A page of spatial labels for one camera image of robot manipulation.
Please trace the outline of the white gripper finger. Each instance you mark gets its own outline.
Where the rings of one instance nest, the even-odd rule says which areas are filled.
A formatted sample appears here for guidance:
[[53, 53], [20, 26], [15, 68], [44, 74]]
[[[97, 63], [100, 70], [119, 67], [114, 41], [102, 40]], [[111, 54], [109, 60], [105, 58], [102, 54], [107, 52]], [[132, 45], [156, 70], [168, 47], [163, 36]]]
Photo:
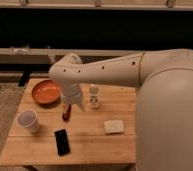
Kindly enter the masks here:
[[79, 108], [81, 111], [85, 112], [85, 108], [84, 108], [83, 103], [78, 103], [77, 106], [78, 106], [78, 108]]

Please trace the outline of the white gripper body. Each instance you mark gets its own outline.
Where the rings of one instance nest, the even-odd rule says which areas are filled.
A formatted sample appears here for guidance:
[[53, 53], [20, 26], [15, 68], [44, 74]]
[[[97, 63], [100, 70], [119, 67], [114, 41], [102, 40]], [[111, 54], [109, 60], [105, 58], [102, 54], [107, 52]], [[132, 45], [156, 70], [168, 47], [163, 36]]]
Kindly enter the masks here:
[[66, 104], [78, 104], [83, 100], [79, 84], [67, 84], [61, 87], [61, 99]]

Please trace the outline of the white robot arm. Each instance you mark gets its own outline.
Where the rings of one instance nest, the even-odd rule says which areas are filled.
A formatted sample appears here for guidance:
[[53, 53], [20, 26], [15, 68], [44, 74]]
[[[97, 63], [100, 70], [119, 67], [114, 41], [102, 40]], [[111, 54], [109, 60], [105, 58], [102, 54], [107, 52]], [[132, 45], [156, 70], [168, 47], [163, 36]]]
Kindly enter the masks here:
[[84, 64], [70, 53], [49, 76], [62, 101], [82, 104], [82, 83], [134, 87], [137, 171], [193, 171], [193, 50], [173, 49]]

